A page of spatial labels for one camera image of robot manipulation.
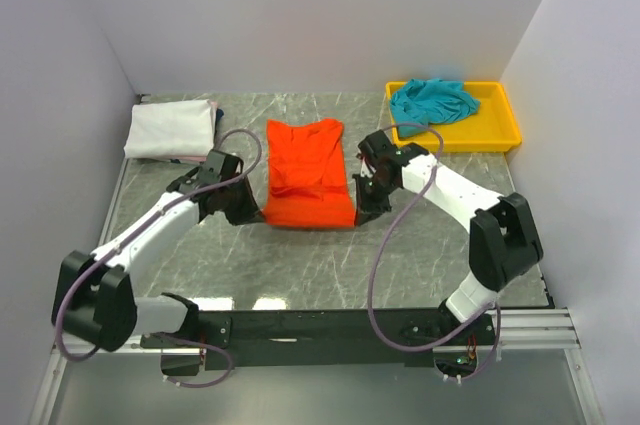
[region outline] gray marble surface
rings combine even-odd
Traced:
[[[266,122],[273,118],[303,125],[333,117],[342,121],[347,176],[359,172],[357,144],[389,123],[381,93],[343,94],[207,94],[160,95],[145,100],[174,101],[211,98],[224,110],[221,131],[246,127],[266,146]],[[255,146],[245,136],[232,136],[224,150],[237,152],[246,163]],[[513,190],[502,154],[459,153],[443,163],[483,187],[507,194]],[[109,238],[115,237],[147,211],[165,187],[189,170],[179,165],[130,160],[126,165]],[[250,175],[256,201],[266,202],[266,160]],[[355,198],[353,184],[350,193]],[[171,291],[185,297],[232,299],[236,309],[259,306],[289,309],[364,307],[371,263],[395,213],[411,199],[394,192],[394,211],[360,228],[344,231],[293,231],[265,224],[230,226],[224,215],[208,217],[162,256],[140,283],[136,294],[155,296]],[[396,229],[377,275],[375,306],[433,307],[446,298],[469,271],[468,235],[451,217],[426,201],[419,203]],[[547,306],[544,282],[536,266],[512,283],[501,299],[504,306]]]

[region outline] teal cloth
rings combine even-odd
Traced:
[[[391,97],[391,115],[396,123],[453,123],[478,111],[480,102],[463,91],[463,82],[433,80],[408,81]],[[417,127],[398,127],[398,136],[424,132]]]

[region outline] white cloth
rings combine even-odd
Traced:
[[[135,105],[125,157],[206,157],[213,148],[217,108],[209,100]]]

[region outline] orange shirt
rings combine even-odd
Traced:
[[[267,223],[291,228],[355,226],[340,142],[343,129],[333,118],[301,127],[267,122]]]

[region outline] yellow tray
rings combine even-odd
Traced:
[[[388,82],[387,100],[407,82]],[[518,124],[499,82],[464,82],[464,90],[480,100],[478,112],[456,123],[432,125],[444,139],[445,152],[506,152],[522,143]],[[435,152],[438,139],[431,133],[398,137],[393,129],[393,143],[398,146],[415,142]]]

